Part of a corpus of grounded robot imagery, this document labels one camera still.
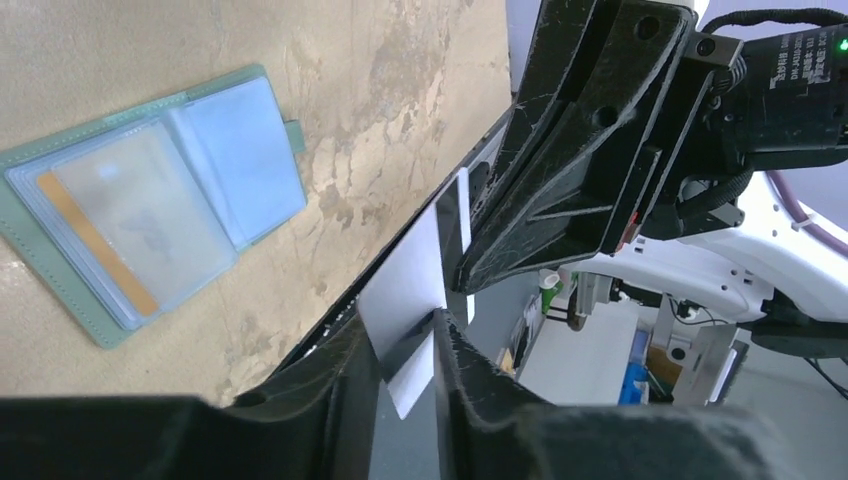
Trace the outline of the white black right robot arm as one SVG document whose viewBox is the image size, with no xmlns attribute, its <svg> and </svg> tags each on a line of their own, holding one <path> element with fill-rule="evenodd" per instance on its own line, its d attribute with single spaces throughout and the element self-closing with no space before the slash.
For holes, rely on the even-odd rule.
<svg viewBox="0 0 848 480">
<path fill-rule="evenodd" d="M 846 159 L 844 13 L 544 1 L 453 286 L 570 266 L 845 358 L 846 232 L 781 172 Z"/>
</svg>

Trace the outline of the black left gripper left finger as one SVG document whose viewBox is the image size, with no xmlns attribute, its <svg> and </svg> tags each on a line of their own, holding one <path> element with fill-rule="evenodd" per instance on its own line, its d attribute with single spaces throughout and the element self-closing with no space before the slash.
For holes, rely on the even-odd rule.
<svg viewBox="0 0 848 480">
<path fill-rule="evenodd" d="M 195 397 L 1 403 L 5 479 L 365 479 L 380 375 L 361 320 L 226 408 Z"/>
</svg>

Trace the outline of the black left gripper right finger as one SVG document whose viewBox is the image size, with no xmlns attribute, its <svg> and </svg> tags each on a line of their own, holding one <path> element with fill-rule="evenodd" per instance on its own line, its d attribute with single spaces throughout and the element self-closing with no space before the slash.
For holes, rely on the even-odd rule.
<svg viewBox="0 0 848 480">
<path fill-rule="evenodd" d="M 556 406 L 433 312 L 444 479 L 799 479 L 762 419 L 732 407 Z"/>
</svg>

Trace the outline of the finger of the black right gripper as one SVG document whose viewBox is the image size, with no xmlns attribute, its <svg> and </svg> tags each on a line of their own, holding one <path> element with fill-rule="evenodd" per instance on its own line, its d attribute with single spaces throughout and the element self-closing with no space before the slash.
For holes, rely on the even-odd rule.
<svg viewBox="0 0 848 480">
<path fill-rule="evenodd" d="M 481 226 L 493 214 L 531 156 L 532 144 L 551 122 L 557 97 L 585 34 L 597 1 L 543 1 L 531 39 L 522 81 L 515 95 L 490 177 L 472 213 Z"/>
<path fill-rule="evenodd" d="M 471 294 L 510 276 L 613 251 L 622 238 L 622 196 L 639 166 L 634 107 L 661 53 L 636 35 L 629 11 L 680 7 L 658 1 L 597 1 L 599 9 L 568 70 L 551 122 L 493 214 L 472 222 L 453 287 Z"/>
</svg>

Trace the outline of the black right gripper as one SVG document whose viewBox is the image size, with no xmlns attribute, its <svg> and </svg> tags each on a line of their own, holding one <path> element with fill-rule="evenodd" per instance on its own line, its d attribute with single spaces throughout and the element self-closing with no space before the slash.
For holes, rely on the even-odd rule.
<svg viewBox="0 0 848 480">
<path fill-rule="evenodd" d="M 823 9 L 737 11 L 694 28 L 688 8 L 629 11 L 661 53 L 634 107 L 639 166 L 622 239 L 672 240 L 738 226 L 758 171 L 847 157 L 847 18 Z"/>
</svg>

